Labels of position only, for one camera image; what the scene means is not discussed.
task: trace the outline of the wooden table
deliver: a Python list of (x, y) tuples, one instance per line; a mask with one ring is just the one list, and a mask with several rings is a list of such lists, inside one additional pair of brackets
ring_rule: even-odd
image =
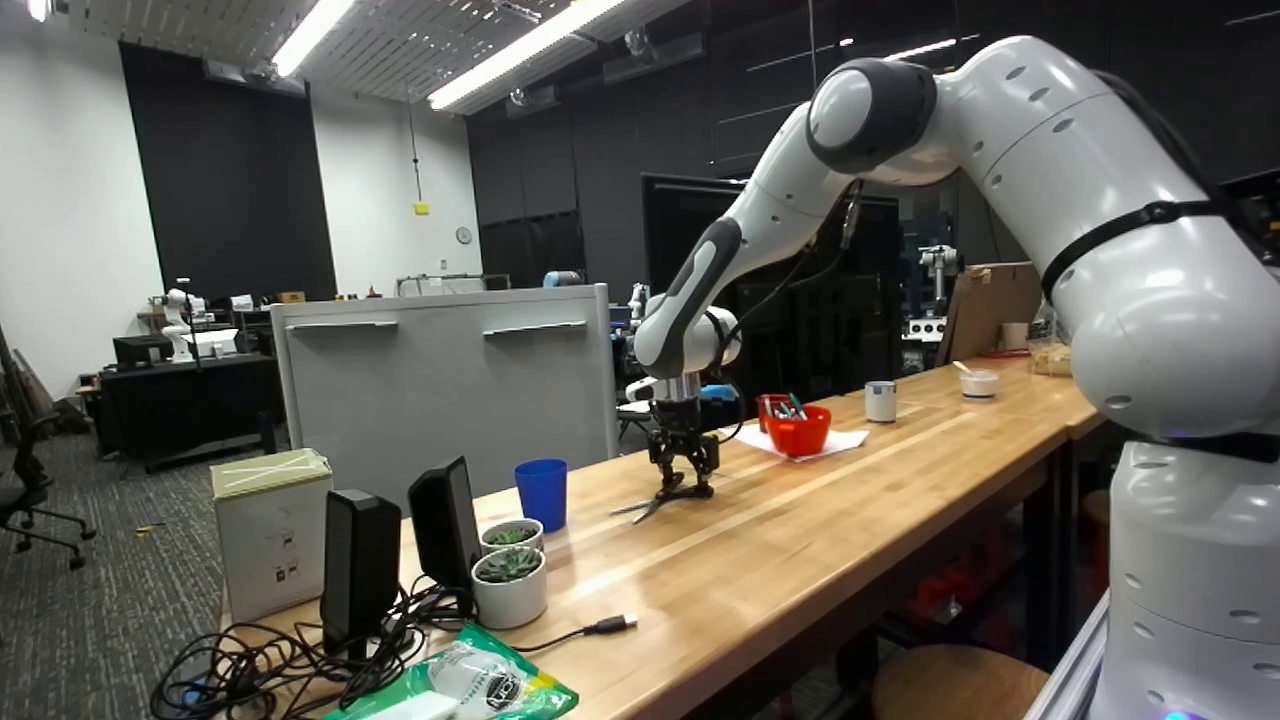
[[(938, 541), (1036, 494), (1057, 501), (1057, 458), (1102, 412), (1072, 379), (991, 367), (996, 400), (965, 400), (956, 367), (902, 379), (898, 425), (864, 425), (861, 394), (820, 400), (837, 434), (868, 428), (868, 444), (779, 462), (732, 441), (712, 501), (667, 504), (643, 526), (636, 514), (617, 515), (657, 494), (643, 454), (578, 467), (567, 530), (550, 536), (550, 617), (505, 639), (537, 644), (632, 612), (636, 634), (537, 656), (581, 692), (578, 718), (741, 713), (738, 700), (775, 681), (796, 652), (842, 644), (898, 603), (925, 572), (911, 559)], [(483, 498), (480, 515), (515, 515), (515, 494)]]

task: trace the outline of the red bowl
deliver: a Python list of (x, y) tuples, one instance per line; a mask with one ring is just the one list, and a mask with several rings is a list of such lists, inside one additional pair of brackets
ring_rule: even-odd
[(834, 412), (817, 408), (817, 404), (805, 404), (805, 419), (779, 419), (775, 418), (767, 425), (767, 435), (772, 435), (772, 450), (784, 454), (784, 458), (817, 458), (827, 444), (827, 428), (834, 428)]

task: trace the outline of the small white cup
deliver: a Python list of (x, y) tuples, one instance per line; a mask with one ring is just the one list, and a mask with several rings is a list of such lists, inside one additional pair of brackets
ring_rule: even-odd
[(999, 326), (999, 350), (1023, 352), (1028, 350), (1028, 326)]
[(864, 385), (864, 418), (868, 418), (868, 425), (892, 425), (898, 419), (898, 385), (892, 379), (868, 379)]

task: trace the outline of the white bowl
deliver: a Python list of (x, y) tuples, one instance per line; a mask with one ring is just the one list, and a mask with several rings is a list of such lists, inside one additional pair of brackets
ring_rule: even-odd
[(999, 374), (974, 367), (962, 374), (962, 395), (996, 395), (999, 394)]

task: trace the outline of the cardboard box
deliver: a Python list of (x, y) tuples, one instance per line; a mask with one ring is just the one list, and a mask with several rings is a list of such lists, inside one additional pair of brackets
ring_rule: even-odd
[(328, 462), (314, 450), (212, 464), (217, 536), (225, 556), (227, 617), (316, 599), (323, 594)]

